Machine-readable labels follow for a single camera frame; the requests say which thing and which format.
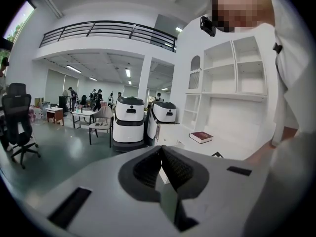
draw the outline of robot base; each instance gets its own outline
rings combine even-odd
[[[113,140],[113,149],[118,152],[129,152],[140,148],[145,148],[147,145],[145,144],[144,140],[138,142],[117,142]]]

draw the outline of window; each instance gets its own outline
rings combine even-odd
[[[11,42],[15,42],[21,28],[33,11],[34,7],[26,1],[16,13],[3,37]]]

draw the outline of balcony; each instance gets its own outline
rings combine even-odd
[[[144,25],[108,20],[76,23],[50,31],[44,34],[39,47],[63,40],[90,36],[138,40],[176,52],[177,38],[175,36]]]

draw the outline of black slot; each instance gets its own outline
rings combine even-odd
[[[66,229],[91,193],[90,190],[77,188],[48,219],[60,228]]]
[[[229,167],[227,170],[244,176],[250,176],[252,172],[252,170],[249,169],[238,168],[233,166]]]
[[[126,112],[127,112],[127,113],[136,113],[136,110],[135,110],[135,109],[127,109]]]

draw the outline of fluorescent light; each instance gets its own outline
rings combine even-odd
[[[77,72],[77,73],[81,73],[81,71],[80,71],[80,70],[75,69],[75,68],[74,68],[74,67],[72,67],[72,66],[67,65],[67,68],[72,69],[73,71],[75,71],[75,72]]]
[[[129,69],[125,69],[126,75],[127,77],[130,77],[130,70]]]

